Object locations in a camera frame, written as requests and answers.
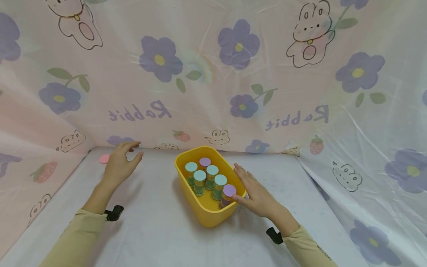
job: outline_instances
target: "hand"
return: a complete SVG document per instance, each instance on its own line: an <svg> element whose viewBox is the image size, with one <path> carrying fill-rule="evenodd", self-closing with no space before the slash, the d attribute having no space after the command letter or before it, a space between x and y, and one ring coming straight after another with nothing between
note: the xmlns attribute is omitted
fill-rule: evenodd
<svg viewBox="0 0 427 267"><path fill-rule="evenodd" d="M234 195L233 199L256 215L271 219L281 205L250 172L245 171L245 169L237 163L235 163L234 166L234 171L246 188L249 199L239 195Z"/></svg>
<svg viewBox="0 0 427 267"><path fill-rule="evenodd" d="M139 147L139 144L141 142L125 142L114 149L105 167L101 184L115 190L134 172L142 159L143 152L139 152L132 161L128 161L126 153L134 152L132 148Z"/></svg>

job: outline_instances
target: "purple cap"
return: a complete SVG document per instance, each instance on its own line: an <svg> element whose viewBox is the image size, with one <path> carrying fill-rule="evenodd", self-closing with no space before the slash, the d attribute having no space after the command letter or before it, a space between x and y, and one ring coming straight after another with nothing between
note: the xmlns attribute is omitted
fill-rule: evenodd
<svg viewBox="0 0 427 267"><path fill-rule="evenodd" d="M224 185L224 188L222 189L224 195L228 196L228 197L232 197L235 194L237 194L237 190L234 186L232 185Z"/></svg>
<svg viewBox="0 0 427 267"><path fill-rule="evenodd" d="M200 165L202 165L203 167L207 167L211 164L211 160L208 158L201 158L199 161Z"/></svg>

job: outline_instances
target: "purple flower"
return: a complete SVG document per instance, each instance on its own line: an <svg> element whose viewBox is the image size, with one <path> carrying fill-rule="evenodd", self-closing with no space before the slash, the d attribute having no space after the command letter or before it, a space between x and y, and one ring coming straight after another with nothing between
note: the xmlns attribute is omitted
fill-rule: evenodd
<svg viewBox="0 0 427 267"><path fill-rule="evenodd" d="M260 39L251 33L251 26L246 20L238 20L233 29L224 28L218 35L221 47L219 58L225 65L233 65L242 70L249 65L251 57L258 53Z"/></svg>
<svg viewBox="0 0 427 267"><path fill-rule="evenodd" d="M80 108L80 93L57 82L48 83L38 96L56 114Z"/></svg>
<svg viewBox="0 0 427 267"><path fill-rule="evenodd" d="M5 176L7 164L10 162L20 162L22 158L0 153L0 178Z"/></svg>
<svg viewBox="0 0 427 267"><path fill-rule="evenodd" d="M351 6L354 5L356 9L361 9L368 4L369 0L341 0L342 6Z"/></svg>
<svg viewBox="0 0 427 267"><path fill-rule="evenodd" d="M182 72L182 62L175 56L175 44L169 38L163 37L158 41L151 36L141 39L144 53L139 57L139 64L148 72L153 72L161 82L170 82L172 74Z"/></svg>
<svg viewBox="0 0 427 267"><path fill-rule="evenodd" d="M247 146L245 151L247 153L264 153L266 149L270 146L268 143L263 143L261 140L255 139L252 140L252 144Z"/></svg>
<svg viewBox="0 0 427 267"><path fill-rule="evenodd" d="M311 178L311 180L313 181L314 185L316 186L317 190L320 192L320 194L322 195L322 197L326 201L330 200L330 196L323 190L323 188L321 188L320 185L313 178Z"/></svg>
<svg viewBox="0 0 427 267"><path fill-rule="evenodd" d="M395 159L384 167L390 178L406 192L427 191L427 156L412 149L403 149L396 152Z"/></svg>
<svg viewBox="0 0 427 267"><path fill-rule="evenodd" d="M250 118L258 110L258 104L248 94L236 95L231 101L230 113L233 117Z"/></svg>
<svg viewBox="0 0 427 267"><path fill-rule="evenodd" d="M354 93L359 88L371 89L378 81L377 72L384 66L383 56L369 56L359 52L351 56L347 65L340 68L335 78L342 82L342 89Z"/></svg>
<svg viewBox="0 0 427 267"><path fill-rule="evenodd" d="M19 28L15 21L0 12L0 63L5 60L17 60L21 55L21 47L16 42L19 39Z"/></svg>
<svg viewBox="0 0 427 267"><path fill-rule="evenodd" d="M423 99L423 104L427 106L427 90L424 92L422 99Z"/></svg>
<svg viewBox="0 0 427 267"><path fill-rule="evenodd" d="M120 143L124 143L124 142L135 142L135 140L133 140L130 137L121 138L118 135L112 135L107 140L107 143L109 143L112 146L118 146L118 145L120 145Z"/></svg>
<svg viewBox="0 0 427 267"><path fill-rule="evenodd" d="M380 265L386 262L391 266L402 264L399 257L388 248L389 238L377 227L366 227L358 220L354 220L354 226L350 230L350 238L359 248L365 260L372 264Z"/></svg>

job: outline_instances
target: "printed backdrop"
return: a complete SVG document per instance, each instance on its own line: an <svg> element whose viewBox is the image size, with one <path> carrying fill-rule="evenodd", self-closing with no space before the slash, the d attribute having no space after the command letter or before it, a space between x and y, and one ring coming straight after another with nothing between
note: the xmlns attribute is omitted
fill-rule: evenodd
<svg viewBox="0 0 427 267"><path fill-rule="evenodd" d="M421 266L425 10L423 0L0 3L0 256L90 149L139 140L297 156L370 265Z"/></svg>

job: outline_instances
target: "vial cap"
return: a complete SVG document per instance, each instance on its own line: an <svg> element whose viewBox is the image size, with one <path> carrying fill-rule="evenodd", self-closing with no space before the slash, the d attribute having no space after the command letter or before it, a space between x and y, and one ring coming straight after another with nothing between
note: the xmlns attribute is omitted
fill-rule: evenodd
<svg viewBox="0 0 427 267"><path fill-rule="evenodd" d="M222 192L224 193L224 195L232 197L237 193L237 190L233 185L225 185L222 189Z"/></svg>
<svg viewBox="0 0 427 267"><path fill-rule="evenodd" d="M215 176L215 183L217 185L223 186L227 184L227 177L225 177L222 174L218 174L217 176Z"/></svg>
<svg viewBox="0 0 427 267"><path fill-rule="evenodd" d="M190 172L196 171L197 170L197 163L195 163L195 162L188 162L185 165L185 170L186 171L190 171Z"/></svg>
<svg viewBox="0 0 427 267"><path fill-rule="evenodd" d="M200 165L203 167L207 167L211 164L211 160L209 158L201 158L199 161Z"/></svg>
<svg viewBox="0 0 427 267"><path fill-rule="evenodd" d="M197 170L194 172L194 179L196 181L204 181L206 179L206 173L202 170Z"/></svg>
<svg viewBox="0 0 427 267"><path fill-rule="evenodd" d="M218 174L218 172L219 172L219 169L218 169L218 167L217 167L217 166L215 166L215 165L209 165L209 166L206 168L206 171L207 171L207 173L208 173L208 174L210 174L210 175L217 175L217 174Z"/></svg>

